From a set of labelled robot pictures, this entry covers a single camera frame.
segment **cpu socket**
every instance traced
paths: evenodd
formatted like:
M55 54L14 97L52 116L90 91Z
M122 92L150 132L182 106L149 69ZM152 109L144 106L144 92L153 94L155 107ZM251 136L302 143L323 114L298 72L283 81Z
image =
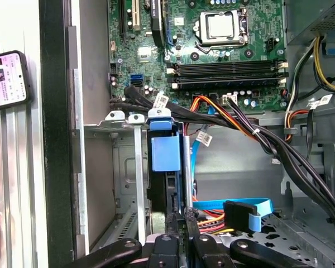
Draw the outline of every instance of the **cpu socket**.
M244 46L248 43L245 8L201 12L193 30L201 46Z

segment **phone screen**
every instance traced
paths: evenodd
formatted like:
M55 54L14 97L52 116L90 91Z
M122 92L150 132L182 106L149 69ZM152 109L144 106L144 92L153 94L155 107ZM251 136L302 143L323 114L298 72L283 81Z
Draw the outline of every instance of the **phone screen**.
M18 52L0 55L0 107L28 99L21 56Z

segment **green circuit board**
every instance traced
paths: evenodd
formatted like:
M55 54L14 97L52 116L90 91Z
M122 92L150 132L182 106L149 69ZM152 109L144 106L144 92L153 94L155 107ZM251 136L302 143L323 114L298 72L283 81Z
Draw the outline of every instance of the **green circuit board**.
M117 73L117 84L111 87L111 95L117 98L124 97L124 88L130 83L131 74L143 74L143 85L153 88L149 93L145 92L142 87L142 93L147 93L146 96L151 100L161 90L170 98L170 101L178 103L184 107L190 107L192 100L197 94L208 93L205 90L194 91L179 91L171 88L166 80L166 59L169 62L182 64L199 64L199 63L217 63L221 61L220 53L229 52L228 58L223 58L222 61L256 61L256 60L274 60L285 59L284 53L284 30L283 30L283 4L282 0L250 0L247 5L243 5L240 1L230 4L211 4L210 1L196 0L194 7L191 8L188 0L168 0L166 1L166 16L167 16L167 44L166 48L158 48L154 44L151 32L151 17L143 5L146 0L138 0L139 15L140 15L140 30L134 28L126 30L125 38L120 33L119 27L121 23L121 2L120 0L109 1L109 41L110 41L110 63L114 65ZM206 11L232 11L239 8L247 10L248 18L248 44L243 47L235 48L220 48L211 50L209 53L204 53L199 50L196 44L196 36L193 27L201 12ZM132 9L132 0L126 0L124 12ZM126 22L131 21L131 18L125 16ZM178 40L172 43L171 37L176 35ZM271 52L267 52L266 40L269 38L278 38L279 42ZM247 57L246 50L252 51L253 56ZM191 54L196 52L199 54L198 60L192 60ZM259 88L259 94L244 94L238 95L238 105L245 112L262 112L262 111L277 111L285 109L285 101L280 92L283 87L268 87ZM220 98L222 94L232 93L236 91L233 88L211 90L210 93L217 93ZM255 101L256 106L245 105L245 99Z

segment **motherboard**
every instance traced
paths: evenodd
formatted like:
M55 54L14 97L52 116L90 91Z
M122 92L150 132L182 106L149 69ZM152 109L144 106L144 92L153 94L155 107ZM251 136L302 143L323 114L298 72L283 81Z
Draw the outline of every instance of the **motherboard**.
M187 108L202 94L250 113L285 109L282 0L111 0L108 12L113 97L133 84Z

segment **pcie slot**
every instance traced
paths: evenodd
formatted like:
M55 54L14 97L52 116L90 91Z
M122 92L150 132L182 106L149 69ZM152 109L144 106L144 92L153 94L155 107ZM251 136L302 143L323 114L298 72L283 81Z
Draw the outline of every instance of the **pcie slot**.
M132 0L133 29L140 31L140 9L139 0Z
M123 40L126 40L126 8L125 8L126 0L118 0L119 4L119 32Z

